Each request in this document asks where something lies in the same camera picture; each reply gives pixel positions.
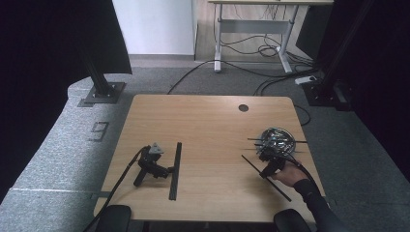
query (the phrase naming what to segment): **human arm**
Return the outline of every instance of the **human arm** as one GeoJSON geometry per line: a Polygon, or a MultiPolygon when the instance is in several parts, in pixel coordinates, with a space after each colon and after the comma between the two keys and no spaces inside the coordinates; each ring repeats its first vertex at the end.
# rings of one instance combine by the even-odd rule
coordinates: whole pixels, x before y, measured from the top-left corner
{"type": "Polygon", "coordinates": [[[308,176],[296,165],[287,162],[284,168],[279,173],[274,174],[272,178],[294,188],[302,195],[304,201],[307,203],[307,207],[316,220],[318,231],[348,231],[340,219],[331,211],[320,192],[308,179],[308,176]]]}

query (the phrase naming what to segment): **hand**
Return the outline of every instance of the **hand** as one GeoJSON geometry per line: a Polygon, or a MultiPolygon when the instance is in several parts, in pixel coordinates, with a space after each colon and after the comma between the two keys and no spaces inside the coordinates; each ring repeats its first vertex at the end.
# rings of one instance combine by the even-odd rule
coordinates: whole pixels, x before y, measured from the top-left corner
{"type": "Polygon", "coordinates": [[[287,161],[283,169],[272,175],[272,179],[282,182],[284,185],[292,187],[300,180],[307,179],[308,176],[295,164],[287,161]]]}

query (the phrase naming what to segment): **black stand base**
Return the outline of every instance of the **black stand base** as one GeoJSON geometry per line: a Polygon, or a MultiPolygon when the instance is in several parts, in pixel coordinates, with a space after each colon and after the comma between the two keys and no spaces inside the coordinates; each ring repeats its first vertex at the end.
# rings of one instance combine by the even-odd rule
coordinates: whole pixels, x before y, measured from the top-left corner
{"type": "Polygon", "coordinates": [[[307,102],[310,106],[326,106],[334,107],[336,103],[332,97],[319,97],[317,94],[317,89],[319,84],[317,83],[305,83],[302,84],[302,88],[305,91],[305,96],[307,97],[307,102]]]}
{"type": "Polygon", "coordinates": [[[117,103],[120,98],[121,92],[126,86],[125,82],[108,82],[109,93],[107,95],[101,95],[97,93],[96,86],[88,93],[86,99],[81,100],[78,107],[93,107],[95,103],[117,103]]]}
{"type": "Polygon", "coordinates": [[[306,83],[302,85],[310,106],[335,107],[340,111],[350,111],[351,96],[348,86],[337,81],[333,88],[333,93],[329,97],[322,97],[319,94],[320,84],[306,83]]]}

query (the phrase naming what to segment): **standing desk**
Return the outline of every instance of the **standing desk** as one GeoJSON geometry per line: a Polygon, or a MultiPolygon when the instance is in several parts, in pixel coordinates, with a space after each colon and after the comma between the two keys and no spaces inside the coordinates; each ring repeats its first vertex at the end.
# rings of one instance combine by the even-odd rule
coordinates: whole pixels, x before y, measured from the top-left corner
{"type": "Polygon", "coordinates": [[[292,73],[287,55],[286,47],[289,42],[296,13],[300,5],[332,5],[334,0],[208,0],[209,3],[218,4],[219,18],[217,29],[217,44],[215,51],[215,72],[220,72],[220,34],[221,33],[250,33],[250,34],[282,34],[284,35],[281,46],[277,47],[278,56],[287,73],[292,73]],[[293,12],[288,21],[283,20],[238,20],[223,19],[222,10],[224,4],[239,5],[293,5],[293,12]]]}
{"type": "MultiPolygon", "coordinates": [[[[297,210],[314,221],[301,195],[275,181],[288,202],[263,180],[242,157],[260,170],[267,163],[255,154],[255,138],[269,127],[283,128],[305,141],[293,103],[282,97],[137,95],[134,97],[117,148],[106,174],[102,193],[111,191],[134,154],[157,142],[164,154],[158,164],[173,166],[177,142],[182,142],[176,201],[168,199],[171,176],[147,174],[140,187],[132,183],[140,167],[135,164],[117,189],[110,205],[128,205],[132,219],[178,221],[272,222],[284,209],[297,210]],[[243,112],[239,105],[249,110],[243,112]]],[[[294,157],[324,191],[308,145],[296,146],[294,157]]],[[[98,199],[95,214],[105,197],[98,199]]]]}

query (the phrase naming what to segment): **white desk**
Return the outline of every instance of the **white desk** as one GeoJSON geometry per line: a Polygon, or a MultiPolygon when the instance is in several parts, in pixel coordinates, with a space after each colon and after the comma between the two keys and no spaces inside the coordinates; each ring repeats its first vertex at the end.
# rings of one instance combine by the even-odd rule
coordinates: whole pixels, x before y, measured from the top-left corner
{"type": "Polygon", "coordinates": [[[250,34],[282,34],[284,36],[281,46],[277,48],[278,56],[287,73],[292,73],[286,55],[286,47],[290,33],[295,23],[296,13],[300,5],[331,5],[333,0],[208,0],[210,3],[219,5],[219,18],[217,29],[217,45],[215,51],[215,72],[220,72],[220,34],[221,33],[250,33],[250,34]],[[222,19],[223,4],[241,5],[293,5],[293,13],[288,21],[283,20],[234,20],[222,19]]]}

